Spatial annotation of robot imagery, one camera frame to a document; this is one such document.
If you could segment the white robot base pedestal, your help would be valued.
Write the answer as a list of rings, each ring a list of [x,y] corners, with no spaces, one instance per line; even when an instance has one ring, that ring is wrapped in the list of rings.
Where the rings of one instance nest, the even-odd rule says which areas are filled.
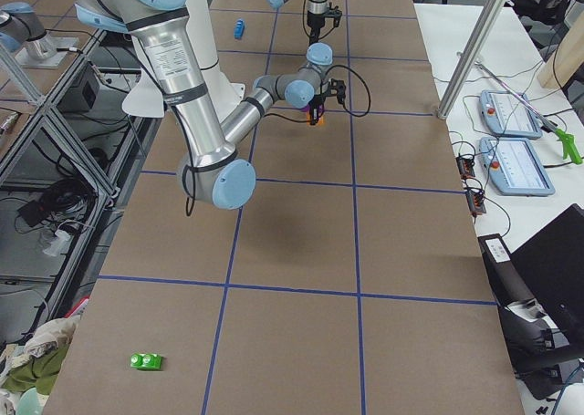
[[[241,102],[245,84],[231,82],[220,66],[207,0],[187,0],[186,32],[220,121]]]

